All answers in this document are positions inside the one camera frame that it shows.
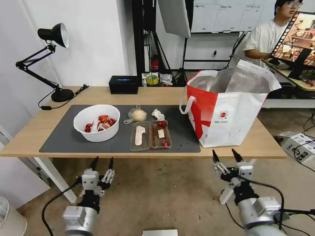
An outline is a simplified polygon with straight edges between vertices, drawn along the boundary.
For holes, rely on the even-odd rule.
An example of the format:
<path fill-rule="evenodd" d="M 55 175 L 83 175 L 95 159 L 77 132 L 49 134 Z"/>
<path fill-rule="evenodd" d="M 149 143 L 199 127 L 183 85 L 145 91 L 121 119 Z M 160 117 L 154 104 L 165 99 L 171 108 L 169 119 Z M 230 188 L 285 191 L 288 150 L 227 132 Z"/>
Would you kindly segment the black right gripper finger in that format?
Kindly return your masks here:
<path fill-rule="evenodd" d="M 214 170 L 216 171 L 216 173 L 218 173 L 219 175 L 227 175 L 228 174 L 228 169 L 227 167 L 220 162 L 215 150 L 212 150 L 212 154 L 213 154 L 213 162 L 214 162 Z"/>
<path fill-rule="evenodd" d="M 232 148 L 232 153 L 236 160 L 236 165 L 235 165 L 236 168 L 244 167 L 247 165 L 247 162 L 245 162 L 243 158 L 241 157 L 241 155 L 237 153 L 233 148 Z"/>

